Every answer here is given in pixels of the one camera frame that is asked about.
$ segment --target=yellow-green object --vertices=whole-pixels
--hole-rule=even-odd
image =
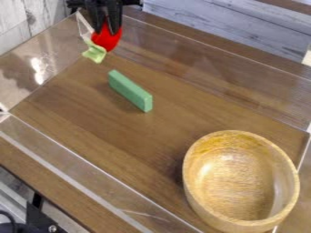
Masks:
[[[83,57],[91,59],[97,64],[102,63],[107,50],[105,47],[95,45],[91,40],[86,40],[86,44],[89,45],[89,51],[83,53]]]
[[[153,95],[117,70],[110,72],[110,86],[145,113],[153,110]]]

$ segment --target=green block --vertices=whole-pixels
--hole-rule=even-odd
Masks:
[[[117,70],[110,72],[110,86],[145,113],[153,110],[153,95]]]
[[[83,57],[91,59],[97,64],[102,63],[107,55],[106,49],[95,45],[91,40],[86,40],[86,44],[89,45],[89,51],[83,53]]]

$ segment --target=bowl rim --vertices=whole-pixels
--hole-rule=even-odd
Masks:
[[[219,134],[223,133],[237,133],[239,135],[247,135],[251,137],[255,137],[257,139],[262,140],[266,144],[269,144],[278,152],[279,155],[286,158],[286,163],[290,166],[290,170],[291,170],[291,176],[294,179],[294,192],[291,195],[291,199],[290,199],[290,203],[287,204],[287,206],[271,217],[266,218],[266,219],[261,219],[261,220],[242,220],[238,218],[231,218],[229,216],[226,216],[225,214],[219,213],[218,211],[215,211],[213,208],[210,207],[203,207],[201,201],[198,200],[197,194],[194,193],[194,191],[191,190],[191,188],[189,187],[189,183],[190,183],[190,177],[189,177],[189,173],[186,172],[186,168],[189,167],[189,161],[190,161],[190,157],[193,156],[193,150],[195,145],[198,144],[199,141],[215,137]],[[223,131],[217,131],[214,133],[207,134],[206,136],[203,136],[190,147],[190,149],[187,150],[186,153],[186,157],[183,160],[183,185],[185,188],[187,188],[187,191],[193,197],[193,199],[195,200],[197,204],[205,209],[205,211],[210,212],[210,214],[218,218],[221,221],[225,222],[230,222],[235,225],[239,225],[242,227],[262,227],[263,225],[269,225],[274,222],[279,222],[291,212],[295,204],[297,204],[297,200],[299,197],[299,192],[301,192],[301,181],[299,181],[299,176],[298,176],[298,170],[295,168],[295,165],[293,164],[293,161],[287,155],[287,153],[281,149],[281,147],[273,143],[269,139],[266,139],[265,137],[251,133],[251,132],[246,132],[246,131],[241,131],[241,130],[223,130]]]

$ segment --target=green rectangular block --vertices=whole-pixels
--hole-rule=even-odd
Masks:
[[[145,113],[153,110],[153,95],[117,70],[110,72],[110,86]]]

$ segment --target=wooden bowl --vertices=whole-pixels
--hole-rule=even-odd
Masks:
[[[205,221],[230,233],[266,232],[290,214],[298,171],[285,151],[242,131],[202,137],[183,161],[189,202]]]

